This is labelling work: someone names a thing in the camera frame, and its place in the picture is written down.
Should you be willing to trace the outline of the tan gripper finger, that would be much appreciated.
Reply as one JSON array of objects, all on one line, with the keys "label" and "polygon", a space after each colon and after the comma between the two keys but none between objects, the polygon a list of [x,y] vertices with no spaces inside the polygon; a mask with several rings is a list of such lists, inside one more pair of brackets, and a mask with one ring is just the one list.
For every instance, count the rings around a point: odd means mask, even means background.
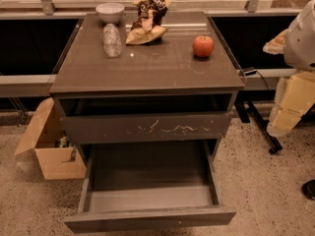
[{"label": "tan gripper finger", "polygon": [[268,54],[278,55],[284,53],[284,41],[286,38],[287,30],[284,29],[280,32],[276,37],[272,40],[267,42],[264,47],[263,51]]},{"label": "tan gripper finger", "polygon": [[315,74],[300,72],[280,78],[275,105],[269,116],[267,132],[273,137],[289,133],[315,104]]}]

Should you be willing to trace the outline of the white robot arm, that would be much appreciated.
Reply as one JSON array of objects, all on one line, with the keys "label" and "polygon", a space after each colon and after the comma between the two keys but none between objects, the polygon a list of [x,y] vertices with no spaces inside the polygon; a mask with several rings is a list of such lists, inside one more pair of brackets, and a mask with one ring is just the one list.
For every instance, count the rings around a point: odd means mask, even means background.
[{"label": "white robot arm", "polygon": [[263,51],[282,54],[284,62],[296,70],[289,78],[279,79],[269,116],[268,134],[281,137],[315,104],[315,1],[308,2],[287,29],[264,45]]}]

